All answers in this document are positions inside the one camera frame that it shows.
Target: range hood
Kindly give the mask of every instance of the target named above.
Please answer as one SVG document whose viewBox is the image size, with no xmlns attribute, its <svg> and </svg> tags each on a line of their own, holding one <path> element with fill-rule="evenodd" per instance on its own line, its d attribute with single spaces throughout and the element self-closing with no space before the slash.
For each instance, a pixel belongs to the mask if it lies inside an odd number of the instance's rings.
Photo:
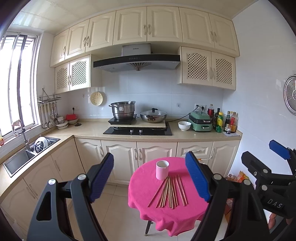
<svg viewBox="0 0 296 241">
<path fill-rule="evenodd" d="M 180 63 L 180 55 L 151 54 L 150 44 L 122 46 L 121 57 L 94 61 L 94 68 L 108 72 L 142 69 L 175 69 Z"/>
</svg>

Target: tile floor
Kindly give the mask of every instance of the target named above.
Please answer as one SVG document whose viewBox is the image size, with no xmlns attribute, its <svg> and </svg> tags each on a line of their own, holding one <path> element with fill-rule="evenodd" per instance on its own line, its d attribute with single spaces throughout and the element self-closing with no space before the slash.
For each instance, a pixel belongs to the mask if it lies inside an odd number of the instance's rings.
<svg viewBox="0 0 296 241">
<path fill-rule="evenodd" d="M 128 206 L 128 188 L 106 185 L 101 197 L 97 199 L 92 208 L 109 241 L 190 241 L 200 221 L 195 222 L 195 229 L 170 237 L 165 230 L 159 232 L 152 224 L 145 237 L 147 221 L 141 220 L 139 212 Z M 69 217 L 74 237 L 83 241 L 74 208 L 69 209 Z M 223 218 L 216 240 L 224 237 L 227 228 L 226 219 Z"/>
</svg>

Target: ceiling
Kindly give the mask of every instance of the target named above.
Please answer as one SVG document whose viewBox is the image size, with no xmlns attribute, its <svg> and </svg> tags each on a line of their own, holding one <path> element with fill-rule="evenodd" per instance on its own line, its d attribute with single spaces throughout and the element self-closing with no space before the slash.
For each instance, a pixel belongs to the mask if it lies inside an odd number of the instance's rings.
<svg viewBox="0 0 296 241">
<path fill-rule="evenodd" d="M 135 4 L 181 4 L 233 18 L 254 0 L 31 0 L 15 17 L 23 25 L 56 34 L 99 12 Z"/>
</svg>

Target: pink cup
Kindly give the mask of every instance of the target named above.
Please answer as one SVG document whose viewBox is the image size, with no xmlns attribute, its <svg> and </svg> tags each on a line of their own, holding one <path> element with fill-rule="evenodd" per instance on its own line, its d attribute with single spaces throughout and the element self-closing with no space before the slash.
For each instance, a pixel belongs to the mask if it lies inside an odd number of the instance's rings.
<svg viewBox="0 0 296 241">
<path fill-rule="evenodd" d="M 167 161 L 158 161 L 156 163 L 156 178 L 158 180 L 164 180 L 168 176 L 168 166 L 169 162 Z"/>
</svg>

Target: countertop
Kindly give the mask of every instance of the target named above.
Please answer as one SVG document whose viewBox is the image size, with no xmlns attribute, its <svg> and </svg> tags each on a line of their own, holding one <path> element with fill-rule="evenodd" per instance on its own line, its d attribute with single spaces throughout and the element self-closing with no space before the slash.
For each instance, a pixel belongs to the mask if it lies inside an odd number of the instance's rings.
<svg viewBox="0 0 296 241">
<path fill-rule="evenodd" d="M 47 137 L 54 137 L 61 139 L 45 151 L 40 153 L 37 157 L 27 163 L 21 170 L 19 170 L 13 177 L 10 177 L 4 168 L 3 164 L 0 165 L 0 203 L 4 200 L 7 194 L 15 187 L 15 185 L 25 177 L 34 167 L 41 161 L 48 157 L 55 150 L 60 148 L 70 139 L 88 138 L 99 140 L 118 140 L 118 141 L 138 141 L 138 142 L 207 142 L 207 141 L 228 141 L 240 140 L 242 133 L 238 131 L 240 136 L 227 137 L 223 133 L 211 132 L 195 132 L 192 129 L 181 131 L 178 128 L 177 122 L 170 122 L 172 136 L 128 136 L 128 135 L 105 135 L 110 124 L 108 122 L 80 122 L 81 126 L 69 125 L 68 128 L 63 130 L 54 129 L 53 131 L 45 134 Z"/>
</svg>

